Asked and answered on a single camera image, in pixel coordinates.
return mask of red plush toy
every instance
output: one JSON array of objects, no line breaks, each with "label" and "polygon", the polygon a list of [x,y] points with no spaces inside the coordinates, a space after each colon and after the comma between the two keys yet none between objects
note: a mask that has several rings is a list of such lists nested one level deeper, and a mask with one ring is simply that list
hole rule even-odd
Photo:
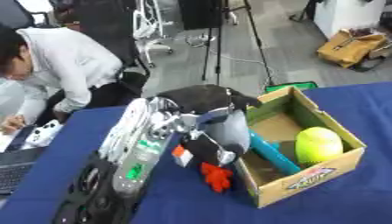
[{"label": "red plush toy", "polygon": [[221,193],[223,190],[230,188],[229,178],[233,176],[233,173],[230,170],[212,164],[202,163],[201,173],[206,177],[206,183],[208,183],[215,192]]}]

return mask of yellow box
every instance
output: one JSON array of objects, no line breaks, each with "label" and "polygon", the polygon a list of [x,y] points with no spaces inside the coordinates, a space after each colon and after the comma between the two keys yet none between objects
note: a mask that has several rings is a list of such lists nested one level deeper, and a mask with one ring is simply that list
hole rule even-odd
[{"label": "yellow box", "polygon": [[245,181],[248,192],[258,207],[300,193],[355,169],[366,145],[295,87],[287,87],[259,97],[260,108],[250,108],[249,127],[271,142],[280,143],[279,150],[296,163],[295,139],[304,129],[319,126],[335,131],[343,140],[344,154],[315,164],[301,172],[284,176],[269,161],[253,151],[248,152],[235,167]]}]

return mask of blue tablecloth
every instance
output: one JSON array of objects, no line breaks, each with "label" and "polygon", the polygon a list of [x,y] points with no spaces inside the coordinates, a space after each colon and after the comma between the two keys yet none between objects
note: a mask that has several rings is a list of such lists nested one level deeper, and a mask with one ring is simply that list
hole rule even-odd
[{"label": "blue tablecloth", "polygon": [[[391,223],[392,83],[306,93],[368,145],[357,170],[260,210],[238,178],[230,191],[214,193],[198,171],[166,154],[132,223]],[[50,223],[68,183],[122,112],[76,113],[0,211],[0,223]]]}]

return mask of brown bag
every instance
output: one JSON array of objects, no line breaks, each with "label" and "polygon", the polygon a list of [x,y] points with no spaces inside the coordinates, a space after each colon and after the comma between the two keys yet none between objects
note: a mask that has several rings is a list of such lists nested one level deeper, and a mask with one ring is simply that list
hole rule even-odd
[{"label": "brown bag", "polygon": [[350,31],[341,30],[318,49],[318,56],[348,68],[360,63],[365,56],[386,40],[383,34],[354,37]]}]

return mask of tennis ball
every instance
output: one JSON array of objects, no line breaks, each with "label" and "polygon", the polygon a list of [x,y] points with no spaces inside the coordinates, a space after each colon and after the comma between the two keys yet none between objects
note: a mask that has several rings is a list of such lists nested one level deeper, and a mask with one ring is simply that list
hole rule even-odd
[{"label": "tennis ball", "polygon": [[335,132],[313,127],[297,135],[296,154],[300,164],[315,165],[343,153],[343,143]]}]

